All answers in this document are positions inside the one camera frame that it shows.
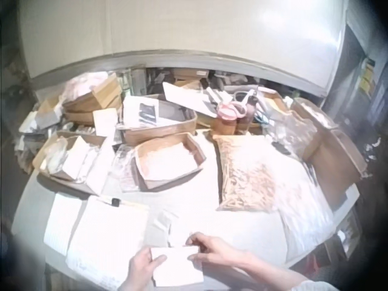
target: notepad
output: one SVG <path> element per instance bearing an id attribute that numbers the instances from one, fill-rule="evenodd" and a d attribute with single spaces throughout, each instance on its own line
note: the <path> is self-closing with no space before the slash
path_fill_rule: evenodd
<path id="1" fill-rule="evenodd" d="M 147 206 L 113 207 L 91 196 L 70 243 L 68 267 L 107 290 L 116 290 L 142 246 L 147 219 Z"/>
<path id="2" fill-rule="evenodd" d="M 64 256 L 81 205 L 82 201 L 78 198 L 59 193 L 55 195 L 43 241 Z"/>
<path id="3" fill-rule="evenodd" d="M 202 283 L 204 275 L 201 263 L 194 263 L 187 258 L 199 252 L 199 247 L 154 247 L 151 249 L 152 259 L 161 255 L 167 260 L 153 272 L 156 287 L 183 286 Z"/>

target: person's left hand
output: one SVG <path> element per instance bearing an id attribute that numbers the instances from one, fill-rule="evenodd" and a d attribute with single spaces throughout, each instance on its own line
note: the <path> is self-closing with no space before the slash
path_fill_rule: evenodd
<path id="1" fill-rule="evenodd" d="M 144 247 L 130 260 L 128 278 L 124 281 L 119 290 L 144 290 L 151 280 L 153 271 L 166 259 L 167 257 L 165 255 L 161 255 L 152 261 L 150 248 Z"/>

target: bottle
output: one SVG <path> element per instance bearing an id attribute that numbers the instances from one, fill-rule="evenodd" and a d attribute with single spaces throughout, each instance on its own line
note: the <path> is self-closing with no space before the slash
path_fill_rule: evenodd
<path id="1" fill-rule="evenodd" d="M 237 124 L 237 112 L 231 104 L 220 104 L 217 108 L 217 118 L 212 124 L 212 134 L 234 135 Z"/>
<path id="2" fill-rule="evenodd" d="M 257 97 L 252 95 L 249 96 L 246 107 L 247 113 L 243 118 L 240 118 L 236 125 L 236 135 L 245 135 L 255 117 Z"/>

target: white table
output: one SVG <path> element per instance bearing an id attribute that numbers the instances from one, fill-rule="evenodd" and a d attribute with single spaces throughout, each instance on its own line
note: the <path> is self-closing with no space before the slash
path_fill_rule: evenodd
<path id="1" fill-rule="evenodd" d="M 207 161 L 202 171 L 179 182 L 179 185 L 166 188 L 160 192 L 122 193 L 116 179 L 109 177 L 104 187 L 103 195 L 114 196 L 126 201 L 139 202 L 150 206 L 150 215 L 144 244 L 150 246 L 167 246 L 167 234 L 153 225 L 160 211 L 168 210 L 180 217 L 203 217 L 205 213 L 214 211 L 219 205 L 218 167 L 214 145 L 208 142 L 200 133 L 196 137 L 200 143 Z M 86 200 L 88 195 L 77 192 L 43 177 L 35 170 L 31 175 L 15 214 L 12 233 L 19 234 L 32 250 L 44 250 L 46 263 L 73 279 L 81 279 L 65 264 L 65 257 L 43 243 L 47 221 L 50 215 L 55 194 L 61 192 L 67 195 L 78 196 Z M 336 226 L 344 219 L 359 197 L 356 185 L 346 192 L 347 199 L 334 213 Z M 81 217 L 86 201 L 78 219 Z M 304 258 L 304 253 L 292 261 L 286 262 L 287 244 L 283 224 L 279 213 L 234 213 L 226 217 L 229 236 L 235 239 L 231 242 L 235 247 L 246 249 L 268 262 L 279 266 L 290 267 Z M 249 288 L 252 281 L 238 272 L 229 272 L 218 268 L 211 270 L 204 268 L 205 281 L 200 286 L 188 286 L 184 290 L 225 290 L 234 286 Z"/>

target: sleeve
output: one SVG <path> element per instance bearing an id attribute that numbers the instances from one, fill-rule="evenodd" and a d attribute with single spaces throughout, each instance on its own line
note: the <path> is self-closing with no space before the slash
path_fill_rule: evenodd
<path id="1" fill-rule="evenodd" d="M 326 282 L 304 281 L 291 291 L 338 291 L 338 289 Z"/>

